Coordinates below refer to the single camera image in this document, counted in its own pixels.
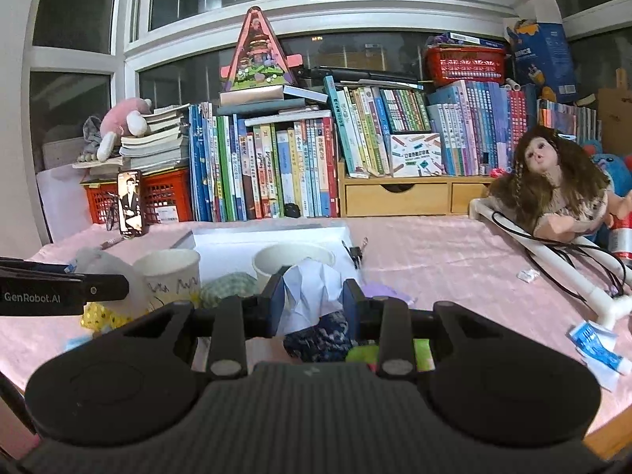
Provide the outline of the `white boxed card set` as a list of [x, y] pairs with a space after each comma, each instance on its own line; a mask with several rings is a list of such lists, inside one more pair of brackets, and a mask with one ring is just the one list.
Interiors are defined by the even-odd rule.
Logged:
[[442, 143], [437, 133], [390, 136], [390, 163], [394, 178], [435, 177], [444, 173]]

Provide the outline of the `pink bow plush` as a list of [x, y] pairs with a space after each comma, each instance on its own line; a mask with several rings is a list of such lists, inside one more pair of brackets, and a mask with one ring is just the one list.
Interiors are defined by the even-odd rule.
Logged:
[[373, 297], [374, 299], [397, 299], [405, 302], [408, 306], [412, 306], [415, 304], [415, 299], [408, 294], [397, 291], [389, 286], [378, 284], [378, 282], [367, 282], [361, 287], [364, 295], [366, 297]]

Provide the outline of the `smartphone on stand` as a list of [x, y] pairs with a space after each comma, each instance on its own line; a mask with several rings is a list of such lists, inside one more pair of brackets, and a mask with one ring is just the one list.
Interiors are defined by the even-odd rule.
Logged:
[[145, 232], [143, 199], [140, 195], [141, 173], [122, 171], [117, 176], [119, 230], [124, 237], [141, 237]]

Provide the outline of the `brown haired doll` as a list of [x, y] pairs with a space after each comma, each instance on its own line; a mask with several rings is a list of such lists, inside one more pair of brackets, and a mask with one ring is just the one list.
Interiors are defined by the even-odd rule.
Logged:
[[570, 243], [631, 214], [631, 196], [577, 143], [542, 125], [524, 134], [513, 167], [489, 186], [489, 205], [540, 240]]

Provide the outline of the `dark blue patterned cloth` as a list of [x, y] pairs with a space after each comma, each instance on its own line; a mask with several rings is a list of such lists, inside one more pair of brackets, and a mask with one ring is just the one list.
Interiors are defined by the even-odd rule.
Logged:
[[308, 329], [293, 332], [283, 339], [285, 351], [302, 363], [344, 362], [354, 343], [343, 311], [326, 314]]

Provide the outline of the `black binder clip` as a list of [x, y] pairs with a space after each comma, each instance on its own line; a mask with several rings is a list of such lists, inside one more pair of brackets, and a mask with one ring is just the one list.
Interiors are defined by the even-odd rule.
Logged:
[[369, 239], [365, 237], [359, 246], [347, 245], [345, 242], [342, 242], [342, 244], [350, 260], [352, 260], [355, 269], [360, 270], [363, 263], [364, 249], [366, 249], [367, 244], [369, 244]]

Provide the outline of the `yellow sequin bow plush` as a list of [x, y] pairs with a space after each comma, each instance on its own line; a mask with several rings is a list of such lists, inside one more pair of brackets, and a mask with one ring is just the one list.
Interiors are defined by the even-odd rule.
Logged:
[[89, 302], [84, 306], [84, 312], [80, 318], [80, 325], [84, 329], [90, 329], [92, 332], [107, 333], [131, 321], [131, 317], [117, 314], [117, 312], [106, 308], [100, 303]]

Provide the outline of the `stack of paper books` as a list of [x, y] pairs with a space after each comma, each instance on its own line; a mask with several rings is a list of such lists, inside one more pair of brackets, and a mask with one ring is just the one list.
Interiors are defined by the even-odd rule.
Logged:
[[86, 146], [73, 164], [97, 175], [111, 175], [125, 170], [147, 173], [181, 166], [188, 160], [188, 105], [155, 109], [146, 116], [148, 133], [143, 137], [123, 136], [108, 160], [99, 162], [96, 151], [101, 142], [100, 126], [104, 118], [91, 118], [84, 126]]

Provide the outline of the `white paper cup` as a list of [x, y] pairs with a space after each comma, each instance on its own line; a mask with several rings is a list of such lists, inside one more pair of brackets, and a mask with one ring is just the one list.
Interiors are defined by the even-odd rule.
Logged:
[[313, 259], [334, 267], [335, 255], [328, 249], [308, 243], [276, 243], [259, 250], [252, 264], [258, 288], [263, 290], [282, 267], [292, 267], [304, 259]]

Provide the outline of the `pink plush rabbit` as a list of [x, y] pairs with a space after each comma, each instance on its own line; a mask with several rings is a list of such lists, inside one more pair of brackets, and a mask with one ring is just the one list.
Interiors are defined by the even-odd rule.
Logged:
[[123, 136], [145, 136], [149, 131], [146, 116], [150, 115], [151, 107], [149, 98], [127, 98], [113, 106], [100, 126], [101, 142], [96, 159], [99, 162], [108, 160]]

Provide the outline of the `doodled paper cup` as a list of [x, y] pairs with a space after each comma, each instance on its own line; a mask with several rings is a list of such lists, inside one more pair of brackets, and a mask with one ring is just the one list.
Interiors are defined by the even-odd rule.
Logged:
[[193, 249], [163, 249], [134, 262], [146, 287], [147, 307], [155, 310], [171, 303], [200, 306], [200, 255]]

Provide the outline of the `blue tissue packet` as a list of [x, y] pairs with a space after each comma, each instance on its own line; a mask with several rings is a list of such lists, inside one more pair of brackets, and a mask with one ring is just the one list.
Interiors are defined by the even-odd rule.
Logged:
[[570, 329], [568, 337], [601, 388], [612, 393], [620, 378], [631, 373], [631, 361], [614, 351], [617, 335], [609, 329], [583, 321]]

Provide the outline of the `white cloth hat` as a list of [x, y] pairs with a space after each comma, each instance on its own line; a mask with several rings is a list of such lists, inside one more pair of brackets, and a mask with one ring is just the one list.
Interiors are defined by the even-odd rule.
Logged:
[[341, 311], [343, 278], [328, 264], [305, 258], [283, 275], [285, 305], [277, 334], [286, 336], [315, 326], [320, 318]]

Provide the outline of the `green checkered cloth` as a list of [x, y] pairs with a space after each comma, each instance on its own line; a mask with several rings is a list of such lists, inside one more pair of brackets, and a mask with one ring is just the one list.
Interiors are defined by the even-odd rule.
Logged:
[[245, 272], [236, 272], [205, 282], [199, 291], [200, 306], [214, 308], [229, 296], [250, 297], [259, 291], [257, 280]]

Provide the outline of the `white pvc pipe frame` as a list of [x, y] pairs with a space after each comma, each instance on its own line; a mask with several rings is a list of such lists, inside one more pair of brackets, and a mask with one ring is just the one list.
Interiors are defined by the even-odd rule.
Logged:
[[490, 207], [486, 198], [471, 201], [468, 215], [472, 219], [486, 219], [509, 237], [512, 237], [515, 242], [525, 247], [536, 259], [538, 269], [542, 273], [546, 272], [553, 275], [555, 281], [560, 281], [563, 288], [569, 289], [573, 295], [578, 297], [578, 300], [585, 303], [602, 326], [607, 329], [614, 329], [618, 320], [631, 314], [630, 293], [624, 292], [622, 295], [610, 296], [605, 289], [586, 278], [569, 261], [558, 254], [559, 249], [565, 246], [575, 246], [580, 252], [585, 252], [594, 263], [611, 271], [617, 281], [631, 287], [631, 270], [619, 259], [600, 249], [585, 237], [579, 237], [567, 245], [537, 240]]

